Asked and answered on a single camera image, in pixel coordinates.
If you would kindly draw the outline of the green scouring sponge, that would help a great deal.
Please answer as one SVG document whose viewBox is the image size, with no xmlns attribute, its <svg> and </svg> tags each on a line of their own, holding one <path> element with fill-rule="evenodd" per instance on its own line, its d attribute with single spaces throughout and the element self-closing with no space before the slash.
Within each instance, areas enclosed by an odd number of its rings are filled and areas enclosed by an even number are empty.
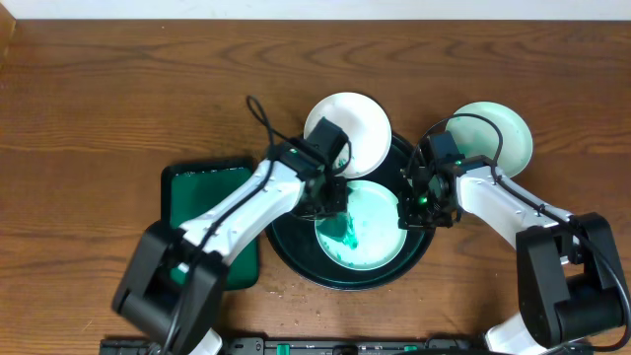
<svg viewBox="0 0 631 355">
<path fill-rule="evenodd" d="M 338 213 L 334 217 L 318 221 L 315 229 L 320 235 L 351 249 L 355 249 L 358 245 L 354 221 L 348 212 Z"/>
</svg>

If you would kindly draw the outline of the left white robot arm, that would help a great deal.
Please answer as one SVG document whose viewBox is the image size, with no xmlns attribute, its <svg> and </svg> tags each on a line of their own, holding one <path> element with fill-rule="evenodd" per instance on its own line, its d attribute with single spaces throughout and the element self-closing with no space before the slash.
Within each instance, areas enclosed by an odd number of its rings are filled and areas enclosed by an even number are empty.
<svg viewBox="0 0 631 355">
<path fill-rule="evenodd" d="M 112 308 L 163 354 L 217 354 L 214 330 L 229 269 L 268 225 L 293 213 L 324 219 L 346 209 L 336 162 L 352 150 L 342 124 L 320 118 L 304 138 L 271 147 L 252 176 L 207 212 L 176 228 L 148 227 L 112 300 Z"/>
</svg>

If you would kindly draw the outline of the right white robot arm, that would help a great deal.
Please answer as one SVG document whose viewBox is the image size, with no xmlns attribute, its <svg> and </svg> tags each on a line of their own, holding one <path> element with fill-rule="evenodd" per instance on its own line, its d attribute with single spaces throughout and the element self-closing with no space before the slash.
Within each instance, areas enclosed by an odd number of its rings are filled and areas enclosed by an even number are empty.
<svg viewBox="0 0 631 355">
<path fill-rule="evenodd" d="M 586 337 L 630 326 L 630 296 L 608 222 L 574 215 L 515 184 L 485 156 L 467 158 L 450 132 L 423 137 L 403 171 L 399 226 L 433 232 L 477 216 L 517 252 L 519 312 L 490 328 L 505 354 L 592 351 Z"/>
</svg>

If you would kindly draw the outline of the mint plate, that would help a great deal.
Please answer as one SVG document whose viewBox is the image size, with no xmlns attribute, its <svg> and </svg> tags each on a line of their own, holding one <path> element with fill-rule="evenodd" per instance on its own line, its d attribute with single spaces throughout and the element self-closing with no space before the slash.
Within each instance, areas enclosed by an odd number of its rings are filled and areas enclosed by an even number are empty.
<svg viewBox="0 0 631 355">
<path fill-rule="evenodd" d="M 375 270 L 385 266 L 402 250 L 407 232 L 398 227 L 396 196 L 386 187 L 369 180 L 347 183 L 347 211 L 354 221 L 358 245 L 351 249 L 320 235 L 315 236 L 335 263 L 355 271 Z"/>
<path fill-rule="evenodd" d="M 520 174 L 533 153 L 533 139 L 526 122 L 511 108 L 493 102 L 475 102 L 462 106 L 456 114 L 473 113 L 492 121 L 500 130 L 503 146 L 498 166 L 509 177 Z M 492 159 L 498 146 L 495 129 L 485 121 L 472 117 L 457 117 L 448 121 L 449 131 L 458 149 L 467 158 L 486 156 Z"/>
</svg>

